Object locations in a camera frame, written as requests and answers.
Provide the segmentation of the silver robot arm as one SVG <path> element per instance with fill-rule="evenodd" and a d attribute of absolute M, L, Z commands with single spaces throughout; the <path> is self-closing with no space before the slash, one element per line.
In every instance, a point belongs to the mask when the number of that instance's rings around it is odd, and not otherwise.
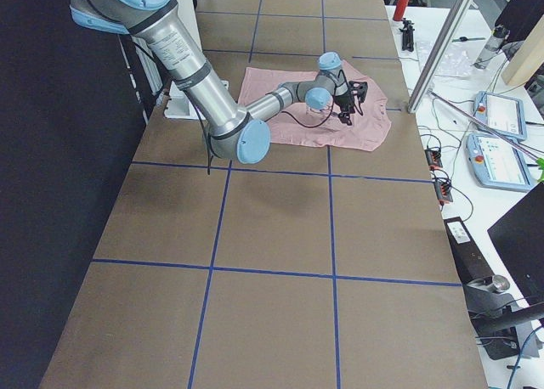
<path fill-rule="evenodd" d="M 72 19 L 80 26 L 139 37 L 169 72 L 196 111 L 203 115 L 209 157 L 260 162 L 268 153 L 267 121 L 295 103 L 313 110 L 334 104 L 350 124 L 355 112 L 354 86 L 335 52 L 322 54 L 312 81 L 286 82 L 248 106 L 237 104 L 178 15 L 177 0 L 71 0 Z"/>

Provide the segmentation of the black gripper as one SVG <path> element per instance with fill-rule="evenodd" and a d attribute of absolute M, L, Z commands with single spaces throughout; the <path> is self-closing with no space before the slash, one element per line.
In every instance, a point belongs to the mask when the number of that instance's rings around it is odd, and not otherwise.
<path fill-rule="evenodd" d="M 336 105 L 340 108 L 339 120 L 347 126 L 352 126 L 351 115 L 355 112 L 353 88 L 349 82 L 345 83 L 345 91 L 336 96 Z"/>

